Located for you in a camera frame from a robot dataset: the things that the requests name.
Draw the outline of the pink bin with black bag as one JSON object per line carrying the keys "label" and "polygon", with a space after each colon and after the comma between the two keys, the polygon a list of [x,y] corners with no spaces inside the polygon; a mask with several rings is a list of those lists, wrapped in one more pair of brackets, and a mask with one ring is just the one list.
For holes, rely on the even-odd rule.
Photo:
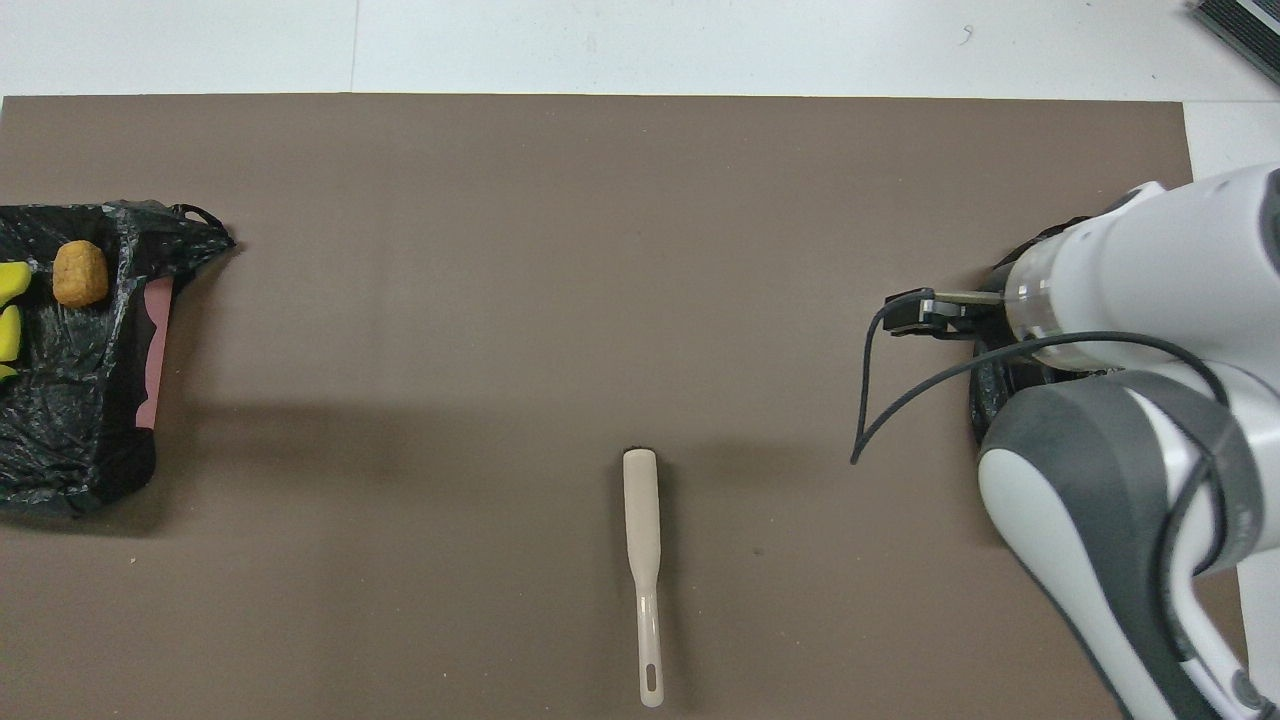
{"label": "pink bin with black bag", "polygon": [[[72,309],[52,296],[52,261],[76,240],[102,250],[110,290]],[[77,518],[147,486],[172,300],[234,245],[189,204],[0,206],[0,263],[32,270],[8,304],[22,342],[0,380],[0,514]]]}

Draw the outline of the black ribbed panel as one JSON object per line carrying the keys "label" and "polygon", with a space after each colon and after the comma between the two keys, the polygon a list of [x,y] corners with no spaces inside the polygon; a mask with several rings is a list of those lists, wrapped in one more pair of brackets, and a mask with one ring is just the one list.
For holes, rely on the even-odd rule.
{"label": "black ribbed panel", "polygon": [[1189,0],[1192,15],[1280,86],[1280,0]]}

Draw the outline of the brown bread roll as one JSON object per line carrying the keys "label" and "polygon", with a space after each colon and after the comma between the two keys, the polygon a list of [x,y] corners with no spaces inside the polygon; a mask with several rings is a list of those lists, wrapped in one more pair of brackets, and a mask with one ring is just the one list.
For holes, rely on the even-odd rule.
{"label": "brown bread roll", "polygon": [[106,299],[110,290],[106,258],[87,241],[64,243],[52,261],[52,296],[64,307],[87,307]]}

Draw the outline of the brown table mat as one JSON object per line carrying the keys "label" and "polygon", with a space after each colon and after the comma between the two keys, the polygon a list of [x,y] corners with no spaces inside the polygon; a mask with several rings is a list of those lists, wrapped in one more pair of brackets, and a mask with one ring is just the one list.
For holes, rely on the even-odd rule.
{"label": "brown table mat", "polygon": [[849,464],[861,342],[1190,178],[1175,102],[8,97],[0,204],[238,245],[175,301],[151,483],[0,520],[0,720],[1120,720],[986,516],[964,379]]}

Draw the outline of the bin lined with black bag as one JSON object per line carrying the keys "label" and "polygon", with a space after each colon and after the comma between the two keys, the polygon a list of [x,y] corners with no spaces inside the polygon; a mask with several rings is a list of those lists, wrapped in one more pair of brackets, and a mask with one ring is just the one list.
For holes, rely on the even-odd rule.
{"label": "bin lined with black bag", "polygon": [[[1023,254],[1087,219],[1087,217],[1074,217],[1059,225],[1051,225],[1032,240],[1019,245],[991,268],[979,290],[1002,293],[1014,263]],[[975,356],[1004,348],[1018,341],[1015,333],[1009,329],[1002,310],[993,310],[975,320],[974,333],[973,354]],[[968,407],[975,442],[983,441],[998,411],[1015,393],[1037,386],[1078,380],[1091,375],[1098,375],[1098,372],[1061,370],[1047,366],[1030,356],[1011,356],[978,366],[970,372],[968,386]]]}

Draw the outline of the beige hand brush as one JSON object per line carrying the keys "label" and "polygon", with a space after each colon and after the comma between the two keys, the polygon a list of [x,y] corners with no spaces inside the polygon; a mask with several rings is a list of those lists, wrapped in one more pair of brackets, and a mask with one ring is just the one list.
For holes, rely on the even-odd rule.
{"label": "beige hand brush", "polygon": [[623,452],[623,515],[628,566],[634,579],[640,701],[657,708],[666,701],[658,611],[660,575],[660,501],[657,454],[636,447]]}

